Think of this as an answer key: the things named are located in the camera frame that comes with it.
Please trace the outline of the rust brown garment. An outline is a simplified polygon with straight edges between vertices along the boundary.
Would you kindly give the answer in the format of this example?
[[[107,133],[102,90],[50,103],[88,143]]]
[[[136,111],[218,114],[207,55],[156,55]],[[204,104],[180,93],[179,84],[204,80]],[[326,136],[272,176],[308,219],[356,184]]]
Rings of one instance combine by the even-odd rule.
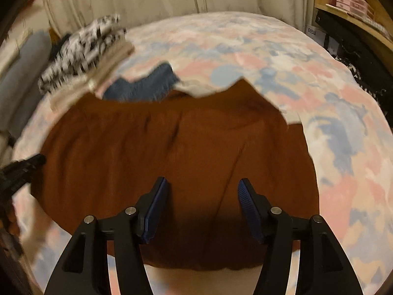
[[[266,248],[253,238],[237,187],[288,214],[319,212],[316,172],[300,124],[247,81],[194,98],[173,91],[159,102],[120,103],[87,94],[49,132],[31,194],[67,232],[82,219],[118,214],[149,192],[158,177],[170,203],[144,262],[160,268],[239,270],[260,266]]]

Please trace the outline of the blue denim jacket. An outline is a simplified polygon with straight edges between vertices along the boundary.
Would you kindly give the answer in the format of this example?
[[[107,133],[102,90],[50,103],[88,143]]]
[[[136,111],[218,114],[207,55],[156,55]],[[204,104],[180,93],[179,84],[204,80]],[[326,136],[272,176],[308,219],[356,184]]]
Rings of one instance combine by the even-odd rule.
[[[118,78],[103,93],[102,99],[119,102],[159,101],[165,98],[179,81],[171,65],[163,62],[136,81]]]

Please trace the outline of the grey pillow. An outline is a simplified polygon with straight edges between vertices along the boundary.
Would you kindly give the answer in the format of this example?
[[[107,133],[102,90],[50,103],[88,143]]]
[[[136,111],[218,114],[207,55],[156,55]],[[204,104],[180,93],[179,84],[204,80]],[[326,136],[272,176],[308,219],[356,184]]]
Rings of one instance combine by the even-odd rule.
[[[42,99],[38,80],[49,64],[51,49],[49,32],[35,32],[1,79],[1,130],[14,139],[21,136]]]

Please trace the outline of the floral bedspread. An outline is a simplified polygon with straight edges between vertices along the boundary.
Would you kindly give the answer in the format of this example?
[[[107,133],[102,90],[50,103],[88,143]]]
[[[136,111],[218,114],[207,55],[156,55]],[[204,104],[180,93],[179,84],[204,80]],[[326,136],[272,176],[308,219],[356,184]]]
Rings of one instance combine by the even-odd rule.
[[[104,75],[136,79],[169,61],[187,89],[224,89],[246,77],[265,98],[302,121],[323,216],[365,294],[392,270],[392,134],[376,101],[350,71],[300,31],[251,13],[176,17],[128,32],[134,55]]]

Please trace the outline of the black white patterned folded duvet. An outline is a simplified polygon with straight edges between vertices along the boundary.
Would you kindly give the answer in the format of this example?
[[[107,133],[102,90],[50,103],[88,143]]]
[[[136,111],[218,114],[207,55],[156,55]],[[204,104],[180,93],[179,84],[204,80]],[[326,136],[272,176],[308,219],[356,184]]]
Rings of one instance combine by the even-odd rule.
[[[48,95],[51,110],[60,111],[94,93],[134,50],[120,15],[95,19],[64,42],[39,77],[39,90]]]

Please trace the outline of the wooden bookshelf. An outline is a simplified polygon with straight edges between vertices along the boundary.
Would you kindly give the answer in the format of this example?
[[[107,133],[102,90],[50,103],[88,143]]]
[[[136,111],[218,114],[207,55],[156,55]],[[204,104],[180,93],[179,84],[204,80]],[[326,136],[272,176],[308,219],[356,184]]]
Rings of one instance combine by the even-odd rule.
[[[392,18],[380,0],[315,0],[315,7],[364,30],[362,40],[392,72]]]

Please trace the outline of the pink drawer organizer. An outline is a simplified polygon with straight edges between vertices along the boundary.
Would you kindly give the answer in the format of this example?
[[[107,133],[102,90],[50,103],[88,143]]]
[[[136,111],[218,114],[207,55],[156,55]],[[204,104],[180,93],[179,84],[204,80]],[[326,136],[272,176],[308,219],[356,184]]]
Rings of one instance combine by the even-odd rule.
[[[358,17],[367,17],[374,19],[374,9],[366,0],[329,0],[329,2],[340,9],[352,13]]]

